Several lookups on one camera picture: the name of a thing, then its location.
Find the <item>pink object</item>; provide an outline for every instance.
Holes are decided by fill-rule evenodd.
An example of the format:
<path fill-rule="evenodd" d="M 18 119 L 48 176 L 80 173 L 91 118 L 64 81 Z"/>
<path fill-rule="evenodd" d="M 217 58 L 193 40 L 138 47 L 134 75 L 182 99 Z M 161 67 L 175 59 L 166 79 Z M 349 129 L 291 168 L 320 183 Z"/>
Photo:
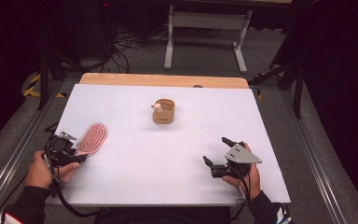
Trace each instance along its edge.
<path fill-rule="evenodd" d="M 107 137 L 107 130 L 101 122 L 92 123 L 77 142 L 79 155 L 98 151 Z"/>

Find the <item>floor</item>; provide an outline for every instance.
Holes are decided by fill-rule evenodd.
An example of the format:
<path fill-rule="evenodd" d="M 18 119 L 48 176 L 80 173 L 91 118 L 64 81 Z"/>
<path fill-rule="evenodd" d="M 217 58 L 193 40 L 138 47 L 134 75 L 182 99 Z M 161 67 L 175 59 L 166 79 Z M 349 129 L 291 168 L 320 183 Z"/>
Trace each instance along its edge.
<path fill-rule="evenodd" d="M 166 35 L 155 35 L 155 41 L 140 49 L 121 51 L 133 74 L 167 74 L 184 76 L 244 77 L 251 80 L 257 73 L 267 72 L 285 35 L 279 31 L 250 29 L 245 37 L 242 54 L 248 67 L 244 75 L 238 70 L 230 46 L 237 38 L 233 32 L 184 29 L 175 36 L 172 69 L 163 69 Z M 123 55 L 113 59 L 126 67 Z M 95 60 L 83 61 L 83 65 Z M 113 61 L 103 72 L 124 73 L 126 69 Z M 35 74 L 24 83 L 24 91 Z M 0 204 L 9 195 L 31 164 L 33 153 L 41 149 L 49 136 L 44 130 L 58 122 L 70 97 L 78 74 L 70 74 L 64 82 L 50 81 L 51 95 L 57 92 L 67 97 L 51 97 L 43 110 L 37 110 L 38 97 L 26 97 L 25 103 L 0 132 Z M 258 86 L 251 86 L 260 114 L 268 131 L 283 178 L 291 197 L 290 213 L 295 223 L 358 223 L 358 193 L 343 170 L 332 148 L 312 100 L 303 90 L 301 119 L 292 109 L 294 89 L 280 91 L 277 77 Z M 33 91 L 40 91 L 38 86 Z M 20 190 L 9 198 L 13 203 Z M 96 208 L 79 208 L 90 212 Z M 232 215 L 238 207 L 232 207 Z M 93 217 L 80 218 L 62 206 L 48 205 L 45 223 L 93 223 Z M 233 223 L 250 223 L 252 217 L 243 209 Z"/>

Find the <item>person's right hand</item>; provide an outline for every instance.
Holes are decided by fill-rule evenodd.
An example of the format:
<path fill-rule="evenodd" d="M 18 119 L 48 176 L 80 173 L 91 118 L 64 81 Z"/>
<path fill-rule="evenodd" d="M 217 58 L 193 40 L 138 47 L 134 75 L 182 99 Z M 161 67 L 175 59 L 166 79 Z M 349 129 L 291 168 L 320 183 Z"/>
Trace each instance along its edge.
<path fill-rule="evenodd" d="M 248 150 L 251 150 L 249 148 L 248 144 L 246 144 L 246 143 L 245 143 L 245 148 Z M 222 179 L 224 181 L 228 182 L 229 185 L 231 185 L 235 188 L 238 188 L 239 186 L 241 186 L 243 192 L 246 193 L 245 186 L 243 185 L 243 183 L 240 179 L 236 179 L 230 175 L 225 175 L 225 176 L 223 176 Z M 252 200 L 261 192 L 260 174 L 258 173 L 255 163 L 251 164 L 251 171 L 249 172 L 248 175 L 244 176 L 243 179 L 245 180 L 246 185 L 248 186 L 248 189 L 251 191 L 250 192 L 250 200 Z"/>
<path fill-rule="evenodd" d="M 34 154 L 34 163 L 29 168 L 27 178 L 25 179 L 26 186 L 34 186 L 42 189 L 48 189 L 51 184 L 51 172 L 48 169 L 45 161 L 42 159 L 43 151 L 36 151 Z M 60 167 L 60 176 L 66 176 L 73 172 L 80 166 L 78 162 L 69 163 Z"/>

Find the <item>metal stand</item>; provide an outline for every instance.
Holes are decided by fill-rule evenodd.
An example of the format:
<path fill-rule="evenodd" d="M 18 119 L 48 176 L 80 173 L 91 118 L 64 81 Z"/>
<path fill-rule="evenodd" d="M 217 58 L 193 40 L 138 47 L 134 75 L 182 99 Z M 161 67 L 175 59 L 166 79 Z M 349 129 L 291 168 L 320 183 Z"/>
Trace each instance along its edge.
<path fill-rule="evenodd" d="M 246 65 L 243 60 L 241 47 L 249 22 L 252 17 L 252 10 L 246 11 L 245 15 L 220 15 L 208 13 L 188 13 L 174 12 L 173 5 L 170 5 L 170 14 L 168 17 L 168 44 L 165 53 L 164 69 L 172 68 L 173 55 L 173 27 L 192 27 L 192 28 L 209 28 L 209 29 L 225 29 L 240 30 L 240 37 L 237 42 L 233 42 L 232 46 L 237 59 L 241 73 L 246 73 Z"/>

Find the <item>black cable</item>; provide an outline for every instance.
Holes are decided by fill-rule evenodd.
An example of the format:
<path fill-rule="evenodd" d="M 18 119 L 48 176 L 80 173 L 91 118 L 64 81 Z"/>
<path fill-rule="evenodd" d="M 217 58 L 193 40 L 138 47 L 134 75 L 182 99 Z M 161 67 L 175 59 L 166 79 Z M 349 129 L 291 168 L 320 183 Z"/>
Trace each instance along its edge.
<path fill-rule="evenodd" d="M 24 181 L 24 179 L 27 177 L 27 173 L 25 173 L 25 175 L 22 177 L 22 179 L 19 181 L 19 183 L 14 187 L 14 189 L 7 195 L 7 197 L 2 201 L 1 205 L 0 205 L 0 211 L 2 209 L 2 207 L 7 203 L 7 201 L 11 198 L 11 196 L 13 196 L 14 192 L 17 190 L 17 188 L 20 186 L 20 184 L 22 183 L 22 181 Z"/>
<path fill-rule="evenodd" d="M 251 200 L 250 199 L 251 191 L 249 190 L 248 185 L 245 182 L 245 179 L 243 179 L 243 176 L 240 175 L 240 173 L 234 167 L 230 167 L 230 168 L 237 174 L 237 176 L 240 178 L 240 180 L 242 181 L 243 185 L 245 186 L 246 200 L 248 202 L 250 202 L 250 200 Z"/>
<path fill-rule="evenodd" d="M 51 163 L 51 157 L 50 157 L 50 148 L 49 148 L 49 142 L 51 140 L 51 138 L 53 138 L 54 135 L 52 135 L 49 139 L 48 139 L 48 163 L 49 163 L 49 168 L 50 168 L 50 172 L 51 172 L 51 176 L 55 176 L 55 172 L 54 172 L 54 167 L 53 164 Z M 57 168 L 57 177 L 60 178 L 60 169 Z M 77 217 L 92 217 L 98 214 L 98 211 L 92 212 L 92 213 L 88 213 L 88 214 L 83 214 L 83 213 L 79 213 L 75 210 L 74 207 L 72 207 L 71 204 L 69 204 L 65 198 L 62 195 L 62 188 L 61 188 L 61 183 L 59 183 L 55 178 L 52 178 L 52 183 L 53 188 L 55 188 L 61 203 L 63 204 L 63 206 L 68 209 L 72 214 L 74 214 Z"/>
<path fill-rule="evenodd" d="M 246 184 L 246 182 L 245 182 L 245 179 L 243 179 L 243 176 L 242 176 L 234 167 L 230 167 L 230 169 L 232 169 L 232 170 L 237 174 L 237 176 L 240 178 L 241 182 L 242 182 L 243 185 L 245 186 L 245 191 L 246 191 L 246 196 L 245 196 L 245 198 L 246 198 L 247 203 L 250 204 L 250 201 L 251 201 L 251 199 L 250 199 L 251 191 L 250 191 L 250 189 L 248 188 L 248 186 L 247 186 L 247 184 Z M 243 207 L 244 207 L 245 205 L 246 205 L 246 203 L 243 202 L 241 208 L 237 211 L 237 213 L 235 214 L 235 216 L 231 218 L 231 221 L 238 219 L 238 216 L 240 215 L 240 213 L 241 213 L 241 211 L 242 211 L 242 209 L 243 209 Z"/>
<path fill-rule="evenodd" d="M 57 190 L 57 194 L 58 194 L 58 197 L 60 198 L 60 201 L 63 204 L 63 206 L 77 217 L 92 217 L 92 216 L 96 216 L 99 213 L 99 210 L 95 211 L 95 212 L 92 212 L 92 213 L 87 213 L 87 214 L 79 213 L 78 211 L 75 210 L 75 208 L 71 204 L 69 204 L 65 200 L 65 198 L 62 195 L 61 190 Z"/>

